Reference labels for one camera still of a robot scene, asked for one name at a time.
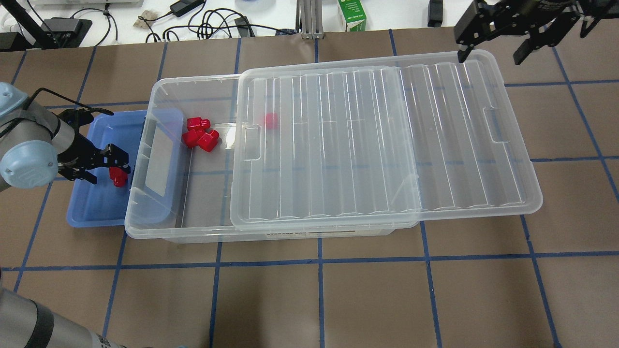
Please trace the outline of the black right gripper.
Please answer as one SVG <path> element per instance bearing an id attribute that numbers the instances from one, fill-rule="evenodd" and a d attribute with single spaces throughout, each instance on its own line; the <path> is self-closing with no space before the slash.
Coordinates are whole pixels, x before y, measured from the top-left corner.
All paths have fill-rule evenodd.
<path id="1" fill-rule="evenodd" d="M 520 65 L 533 51 L 559 44 L 580 17 L 574 0 L 473 0 L 455 25 L 458 62 L 465 62 L 482 42 L 528 35 L 513 53 Z"/>

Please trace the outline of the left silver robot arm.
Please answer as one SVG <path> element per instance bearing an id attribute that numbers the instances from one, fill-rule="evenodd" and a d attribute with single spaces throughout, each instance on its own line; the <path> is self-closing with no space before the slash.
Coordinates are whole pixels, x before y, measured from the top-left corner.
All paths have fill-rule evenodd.
<path id="1" fill-rule="evenodd" d="M 129 154 L 113 144 L 98 148 L 80 134 L 95 113 L 112 112 L 76 103 L 75 109 L 56 114 L 36 102 L 41 92 L 49 89 L 41 87 L 29 95 L 7 82 L 0 85 L 2 191 L 42 187 L 58 175 L 95 185 L 95 168 L 108 168 L 113 184 L 124 186 L 131 172 Z"/>

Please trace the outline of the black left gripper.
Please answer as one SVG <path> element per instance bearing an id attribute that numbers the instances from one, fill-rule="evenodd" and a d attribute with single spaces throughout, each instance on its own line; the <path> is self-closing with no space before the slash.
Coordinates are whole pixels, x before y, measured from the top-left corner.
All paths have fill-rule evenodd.
<path id="1" fill-rule="evenodd" d="M 79 108 L 76 110 L 66 109 L 58 115 L 74 130 L 74 139 L 71 145 L 62 153 L 58 154 L 59 174 L 69 181 L 85 180 L 92 185 L 98 183 L 98 179 L 89 170 L 94 168 L 122 168 L 130 174 L 130 156 L 114 144 L 108 144 L 105 148 L 97 148 L 93 143 L 80 134 L 79 129 L 94 121 L 95 115 L 113 116 L 114 112 L 104 108 Z"/>

